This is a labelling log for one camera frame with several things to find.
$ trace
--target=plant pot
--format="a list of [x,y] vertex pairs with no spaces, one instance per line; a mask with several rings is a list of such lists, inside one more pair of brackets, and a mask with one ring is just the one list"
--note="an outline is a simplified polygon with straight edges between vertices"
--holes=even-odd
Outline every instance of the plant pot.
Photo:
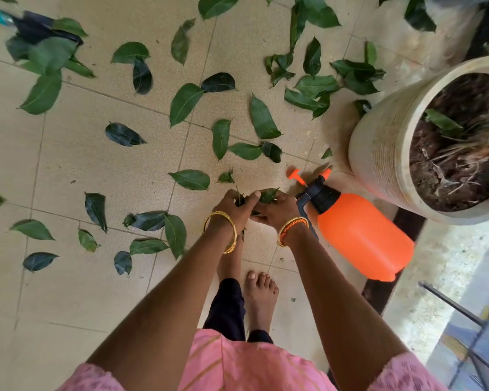
[[375,196],[425,218],[450,225],[489,220],[489,199],[456,212],[439,212],[418,195],[409,170],[409,149],[417,123],[431,100],[446,85],[468,73],[489,74],[489,56],[407,86],[375,105],[355,127],[349,161],[360,182]]

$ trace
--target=black pants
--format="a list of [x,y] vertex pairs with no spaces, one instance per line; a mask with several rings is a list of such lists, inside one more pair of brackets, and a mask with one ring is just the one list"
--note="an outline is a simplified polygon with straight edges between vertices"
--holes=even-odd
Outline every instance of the black pants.
[[[212,301],[203,329],[214,329],[228,340],[246,341],[244,303],[239,282],[234,278],[225,278],[219,284],[219,289]],[[268,332],[261,329],[251,331],[248,342],[274,344]]]

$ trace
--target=pink sleeve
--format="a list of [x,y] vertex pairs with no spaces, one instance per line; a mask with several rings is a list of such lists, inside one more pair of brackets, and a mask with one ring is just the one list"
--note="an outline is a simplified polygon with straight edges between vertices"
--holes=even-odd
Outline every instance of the pink sleeve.
[[397,355],[384,367],[368,391],[447,391],[410,352]]
[[121,384],[103,369],[82,363],[56,391],[124,391]]

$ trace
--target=woman's hand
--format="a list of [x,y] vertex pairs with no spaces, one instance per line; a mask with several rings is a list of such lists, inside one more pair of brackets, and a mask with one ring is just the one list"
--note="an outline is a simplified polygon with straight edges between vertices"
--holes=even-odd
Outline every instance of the woman's hand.
[[277,233],[287,221],[300,216],[295,197],[281,191],[277,191],[272,204],[258,202],[253,209],[261,216],[252,216],[250,219],[272,226]]
[[[241,207],[237,207],[234,204],[234,201],[239,199],[239,193],[233,189],[229,189],[222,198],[222,201],[215,206],[212,211],[222,211],[227,213],[230,219],[234,221],[237,234],[239,235],[245,228],[246,222],[250,218],[250,214],[252,213],[252,210],[255,204],[257,204],[259,201],[260,197],[261,192],[255,191],[250,196],[245,198],[245,203]],[[217,227],[231,228],[231,225],[225,217],[215,215],[210,218],[209,228]]]

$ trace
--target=foot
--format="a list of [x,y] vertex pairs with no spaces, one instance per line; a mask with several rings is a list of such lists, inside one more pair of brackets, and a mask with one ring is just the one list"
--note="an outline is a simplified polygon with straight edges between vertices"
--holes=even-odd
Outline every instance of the foot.
[[241,277],[241,254],[243,252],[243,240],[241,235],[237,237],[237,245],[229,254],[223,254],[217,265],[217,276],[219,282],[225,278],[235,278],[239,280]]
[[279,288],[269,274],[262,272],[258,275],[253,270],[248,272],[244,288],[244,303],[250,322],[248,329],[270,332]]

